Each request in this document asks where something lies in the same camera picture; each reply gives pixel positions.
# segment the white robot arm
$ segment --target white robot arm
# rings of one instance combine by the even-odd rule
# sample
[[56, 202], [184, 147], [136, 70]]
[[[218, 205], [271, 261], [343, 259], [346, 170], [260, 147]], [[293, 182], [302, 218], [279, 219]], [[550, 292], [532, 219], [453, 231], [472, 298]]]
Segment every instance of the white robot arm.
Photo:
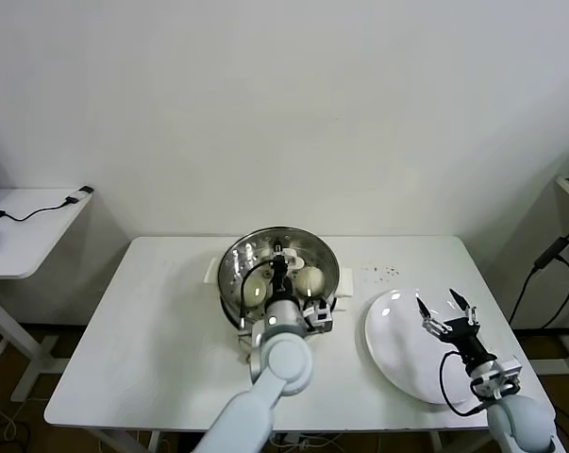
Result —
[[278, 399], [298, 394], [310, 383], [311, 353], [300, 336], [279, 333], [265, 343], [260, 354], [262, 371], [255, 385], [227, 403], [196, 453], [261, 451], [272, 432]]
[[454, 345], [471, 377], [471, 390], [480, 404], [467, 413], [487, 411], [488, 426], [504, 453], [564, 452], [555, 429], [554, 415], [540, 403], [517, 394], [521, 364], [517, 359], [501, 362], [477, 338], [476, 308], [450, 290], [465, 315], [441, 323], [417, 297], [423, 327], [444, 343]]
[[[286, 257], [278, 253], [270, 264], [274, 272], [272, 296], [265, 303], [263, 320], [252, 328], [250, 372], [254, 385], [227, 403], [195, 453], [261, 451], [272, 432], [273, 410], [278, 399], [298, 394], [310, 383], [311, 353], [304, 337], [332, 329], [332, 307], [325, 301], [309, 299], [304, 304], [306, 307], [301, 307], [294, 297], [287, 277]], [[240, 328], [241, 335], [247, 336], [243, 310]]]

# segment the wooden floor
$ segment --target wooden floor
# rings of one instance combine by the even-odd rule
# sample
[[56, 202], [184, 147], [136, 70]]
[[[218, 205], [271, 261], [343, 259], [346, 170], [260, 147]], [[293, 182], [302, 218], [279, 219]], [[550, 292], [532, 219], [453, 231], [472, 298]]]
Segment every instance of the wooden floor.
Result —
[[[80, 339], [81, 332], [65, 329], [56, 332], [46, 330], [31, 329], [31, 334], [40, 340], [45, 334], [58, 333], [59, 341], [54, 348], [56, 357], [70, 357], [75, 350], [76, 344]], [[522, 341], [522, 345], [528, 356], [532, 359], [555, 359], [564, 357], [565, 352], [559, 342], [552, 338], [532, 337]], [[17, 384], [20, 376], [25, 370], [27, 360], [13, 347], [8, 346], [0, 359], [0, 411], [8, 416], [12, 416], [20, 407], [18, 403], [9, 402], [9, 396]], [[53, 389], [58, 383], [57, 376], [43, 376], [37, 382], [31, 398], [47, 399], [51, 396]], [[542, 382], [553, 404], [562, 408], [569, 413], [569, 377], [543, 377]], [[89, 453], [99, 452], [98, 441], [81, 429], [75, 428], [54, 428], [47, 425], [42, 417], [46, 401], [30, 400], [25, 403], [20, 410], [17, 420], [25, 422], [30, 426], [31, 439], [28, 447], [28, 453]], [[569, 421], [558, 414], [558, 421], [563, 427], [569, 431]], [[0, 440], [2, 440], [3, 430], [0, 430]], [[443, 433], [443, 444], [447, 444], [454, 440], [458, 433]], [[17, 438], [23, 440], [25, 437], [25, 429], [18, 428]], [[193, 435], [178, 436], [177, 434], [167, 434], [164, 438], [168, 441], [160, 445], [160, 453], [170, 451], [188, 452], [190, 445], [193, 445], [195, 439]], [[140, 433], [140, 439], [147, 445], [149, 433]], [[569, 452], [569, 441], [564, 435], [561, 435], [563, 444]], [[432, 451], [431, 442], [427, 433], [408, 432], [408, 433], [383, 433], [377, 434], [344, 434], [336, 441], [347, 453], [370, 452], [377, 453], [380, 445], [380, 452], [430, 452]], [[0, 453], [14, 453], [20, 451], [17, 445], [0, 445]], [[106, 445], [102, 445], [103, 453], [112, 453], [113, 450]], [[277, 448], [267, 445], [265, 452], [276, 452]], [[319, 452], [340, 452], [340, 448], [330, 444], [323, 448], [312, 448], [311, 451]], [[496, 452], [499, 451], [495, 443], [489, 443], [482, 447], [479, 452]]]

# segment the metal bowl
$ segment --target metal bowl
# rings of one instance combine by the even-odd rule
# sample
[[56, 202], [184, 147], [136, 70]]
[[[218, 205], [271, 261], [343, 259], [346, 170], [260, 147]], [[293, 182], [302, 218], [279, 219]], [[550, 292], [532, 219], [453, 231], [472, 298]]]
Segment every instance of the metal bowl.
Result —
[[[218, 281], [221, 304], [227, 319], [235, 327], [240, 324], [240, 289], [244, 276], [259, 262], [270, 259], [276, 246], [296, 251], [306, 266], [319, 268], [325, 277], [322, 297], [328, 303], [334, 301], [334, 293], [339, 285], [339, 263], [328, 245], [320, 238], [303, 229], [288, 226], [271, 226], [244, 236], [235, 242], [224, 254], [219, 264]], [[269, 266], [257, 272], [266, 281], [271, 279]], [[296, 272], [289, 271], [289, 277], [295, 279]], [[253, 324], [265, 314], [261, 303], [246, 311], [246, 323]]]

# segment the white ceramic plate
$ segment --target white ceramic plate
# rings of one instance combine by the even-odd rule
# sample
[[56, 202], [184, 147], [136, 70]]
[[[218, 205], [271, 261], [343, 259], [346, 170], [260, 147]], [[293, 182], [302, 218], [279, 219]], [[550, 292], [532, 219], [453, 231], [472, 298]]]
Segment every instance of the white ceramic plate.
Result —
[[[439, 387], [439, 365], [445, 352], [454, 350], [423, 327], [416, 295], [440, 321], [463, 316], [447, 288], [400, 289], [379, 297], [366, 316], [366, 343], [385, 377], [396, 387], [428, 403], [445, 404]], [[451, 356], [443, 370], [449, 400], [460, 403], [471, 391], [459, 356]]]

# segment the white wall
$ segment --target white wall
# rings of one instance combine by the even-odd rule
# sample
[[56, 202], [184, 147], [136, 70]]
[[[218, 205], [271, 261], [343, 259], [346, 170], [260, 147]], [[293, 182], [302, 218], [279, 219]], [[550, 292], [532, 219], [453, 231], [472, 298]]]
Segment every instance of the white wall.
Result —
[[0, 0], [0, 186], [98, 191], [23, 321], [84, 323], [128, 238], [272, 224], [459, 234], [506, 307], [567, 162], [569, 1]]

